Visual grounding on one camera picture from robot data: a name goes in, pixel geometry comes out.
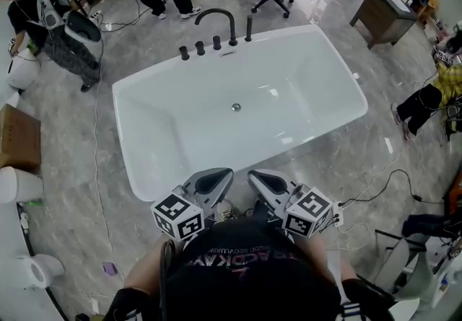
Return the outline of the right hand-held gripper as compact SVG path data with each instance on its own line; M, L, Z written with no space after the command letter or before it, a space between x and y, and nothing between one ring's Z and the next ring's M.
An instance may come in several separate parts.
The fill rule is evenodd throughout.
M258 198L281 221L281 230L309 238L326 221L332 201L317 188L297 183L283 172L250 170L248 182Z

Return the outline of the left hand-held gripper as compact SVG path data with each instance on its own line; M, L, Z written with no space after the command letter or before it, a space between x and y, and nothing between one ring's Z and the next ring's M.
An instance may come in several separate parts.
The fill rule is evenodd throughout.
M205 219L230 189L234 171L217 167L192 175L164 198L151 205L159 229L175 241L191 238L205 229Z

